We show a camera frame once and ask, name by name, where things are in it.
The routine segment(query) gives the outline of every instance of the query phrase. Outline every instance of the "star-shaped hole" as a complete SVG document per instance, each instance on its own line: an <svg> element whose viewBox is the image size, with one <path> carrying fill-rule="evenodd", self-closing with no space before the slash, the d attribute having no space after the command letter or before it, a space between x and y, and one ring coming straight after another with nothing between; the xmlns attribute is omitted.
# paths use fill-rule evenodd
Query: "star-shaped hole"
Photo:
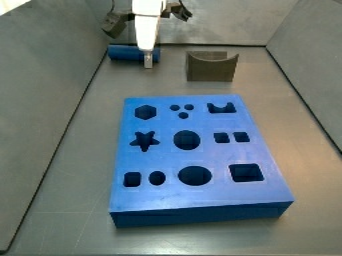
<svg viewBox="0 0 342 256"><path fill-rule="evenodd" d="M160 142L153 139L155 132L148 132L148 133L141 133L136 132L135 133L136 139L129 143L131 146L140 146L140 149L143 152L147 152L148 148L151 145L157 145Z"/></svg>

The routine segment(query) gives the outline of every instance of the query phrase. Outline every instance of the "square hole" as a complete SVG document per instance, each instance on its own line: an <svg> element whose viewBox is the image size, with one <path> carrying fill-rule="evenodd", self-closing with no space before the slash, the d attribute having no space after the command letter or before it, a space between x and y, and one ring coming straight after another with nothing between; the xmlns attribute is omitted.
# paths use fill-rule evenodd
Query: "square hole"
<svg viewBox="0 0 342 256"><path fill-rule="evenodd" d="M123 185L125 187L139 187L141 183L141 174L140 172L127 172L124 174Z"/></svg>
<svg viewBox="0 0 342 256"><path fill-rule="evenodd" d="M250 136L246 132L234 132L236 142L250 142Z"/></svg>
<svg viewBox="0 0 342 256"><path fill-rule="evenodd" d="M258 164L232 164L230 173L235 182L263 181L263 175Z"/></svg>
<svg viewBox="0 0 342 256"><path fill-rule="evenodd" d="M216 143L230 143L230 137L226 132L214 133L214 138Z"/></svg>

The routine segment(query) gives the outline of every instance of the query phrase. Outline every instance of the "hexagonal hole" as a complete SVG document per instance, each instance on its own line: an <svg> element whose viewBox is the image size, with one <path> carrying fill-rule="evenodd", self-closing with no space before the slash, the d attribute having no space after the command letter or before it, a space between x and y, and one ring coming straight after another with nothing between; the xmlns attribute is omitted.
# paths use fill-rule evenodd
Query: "hexagonal hole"
<svg viewBox="0 0 342 256"><path fill-rule="evenodd" d="M156 116L156 108L149 105L143 105L135 109L135 117L143 120L148 120Z"/></svg>

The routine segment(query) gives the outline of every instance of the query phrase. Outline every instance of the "blue cylinder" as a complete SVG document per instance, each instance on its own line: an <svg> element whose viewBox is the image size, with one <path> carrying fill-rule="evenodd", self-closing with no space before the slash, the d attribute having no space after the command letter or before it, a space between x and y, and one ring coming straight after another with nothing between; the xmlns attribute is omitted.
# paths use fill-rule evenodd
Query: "blue cylinder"
<svg viewBox="0 0 342 256"><path fill-rule="evenodd" d="M155 47L152 51L153 62L160 60L160 48ZM128 45L108 45L108 57L112 60L137 60L144 61L144 52L139 50L137 46Z"/></svg>

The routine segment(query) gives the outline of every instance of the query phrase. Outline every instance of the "gray table surface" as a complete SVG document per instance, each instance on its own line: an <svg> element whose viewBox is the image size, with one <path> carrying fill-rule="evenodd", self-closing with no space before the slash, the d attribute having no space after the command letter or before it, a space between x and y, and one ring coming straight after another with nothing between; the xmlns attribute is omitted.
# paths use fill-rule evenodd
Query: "gray table surface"
<svg viewBox="0 0 342 256"><path fill-rule="evenodd" d="M187 50L240 54L235 79L187 82ZM117 230L108 215L123 99L242 95L296 198L279 219ZM104 60L9 255L340 254L342 161L264 48L161 48L152 70Z"/></svg>

